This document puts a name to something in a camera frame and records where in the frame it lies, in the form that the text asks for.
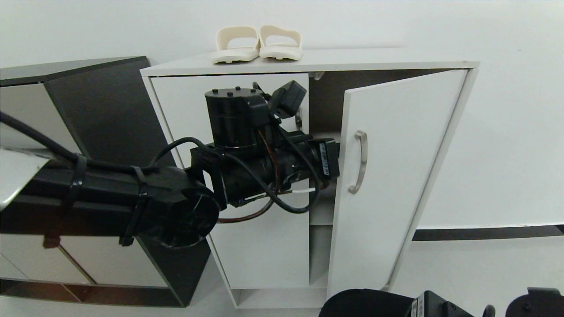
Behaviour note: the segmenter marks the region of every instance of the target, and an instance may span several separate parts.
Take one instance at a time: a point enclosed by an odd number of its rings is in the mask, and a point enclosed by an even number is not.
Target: black baseboard
[[[555,226],[417,230],[412,241],[517,239],[564,236],[564,224]]]

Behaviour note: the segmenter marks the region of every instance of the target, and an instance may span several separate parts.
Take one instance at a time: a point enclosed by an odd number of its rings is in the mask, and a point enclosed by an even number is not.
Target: white floor
[[[498,316],[527,286],[556,287],[564,293],[564,237],[487,241],[415,242],[391,291],[416,297],[430,289],[476,317],[487,304]],[[0,297],[0,315],[9,317],[314,317],[317,309],[235,310],[217,267],[210,261],[185,309],[116,307]]]

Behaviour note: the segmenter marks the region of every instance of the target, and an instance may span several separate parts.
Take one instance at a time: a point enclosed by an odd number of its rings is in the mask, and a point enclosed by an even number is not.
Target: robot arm
[[[272,96],[254,86],[206,93],[214,143],[179,139],[143,168],[87,160],[2,113],[3,124],[40,142],[54,155],[41,158],[39,167],[38,163],[27,170],[9,167],[17,174],[30,174],[30,179],[17,186],[9,203],[3,203],[0,231],[45,235],[46,248],[58,246],[61,235],[119,236],[122,245],[143,235],[181,248],[203,240],[218,222],[253,219],[274,203],[291,213],[307,212],[327,181],[339,176],[338,144],[280,127],[282,118],[297,113],[305,96],[298,83],[292,81]],[[187,142],[197,145],[190,168],[156,166],[162,156]],[[38,157],[2,149],[2,156],[6,155],[18,156],[15,160],[20,162]],[[206,187],[203,171],[210,174],[213,191]],[[315,182],[310,205],[296,208],[279,198],[291,192],[293,182],[306,178]],[[237,207],[263,197],[270,201],[256,213],[219,217],[228,204]]]

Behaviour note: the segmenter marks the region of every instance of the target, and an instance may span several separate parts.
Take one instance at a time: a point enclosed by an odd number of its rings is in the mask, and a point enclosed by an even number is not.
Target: slide sandal
[[[284,43],[266,44],[266,39],[270,36],[288,37],[295,41]],[[263,25],[260,31],[261,51],[262,58],[275,58],[275,59],[294,59],[298,60],[302,57],[302,36],[298,31],[285,30],[274,25]]]
[[[254,46],[228,48],[227,45],[235,38],[250,37],[256,39]],[[215,35],[217,51],[211,55],[214,63],[231,63],[232,61],[250,61],[258,57],[259,39],[257,30],[253,27],[226,27],[217,31]]]

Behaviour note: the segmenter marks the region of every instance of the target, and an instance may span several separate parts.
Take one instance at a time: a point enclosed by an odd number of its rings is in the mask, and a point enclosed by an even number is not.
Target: cabinet panel
[[[30,280],[87,284],[59,249],[44,249],[43,236],[3,234],[0,250]]]
[[[328,296],[387,284],[465,75],[453,70],[345,92]],[[353,194],[358,130],[367,133],[368,159]]]
[[[283,84],[296,80],[308,88],[308,75],[265,74],[237,76],[194,76],[151,78],[158,102],[174,139],[196,137],[204,143],[213,141],[204,94],[213,88],[251,87],[257,81],[266,92],[272,93]],[[301,105],[303,131],[308,132],[308,95]],[[296,129],[294,118],[282,126]],[[182,163],[190,165],[190,148],[178,148]],[[304,189],[307,180],[294,184]],[[288,204],[305,206],[307,193],[284,195]],[[267,201],[252,202],[240,208],[228,207],[220,217],[235,218],[256,212]],[[309,215],[290,214],[273,205],[264,215],[242,223],[218,224],[210,234],[220,261],[220,268],[233,289],[295,288],[309,285]]]
[[[123,247],[118,237],[64,236],[61,245],[98,284],[166,287],[137,240]]]
[[[26,280],[28,278],[17,269],[8,259],[0,254],[0,278]]]

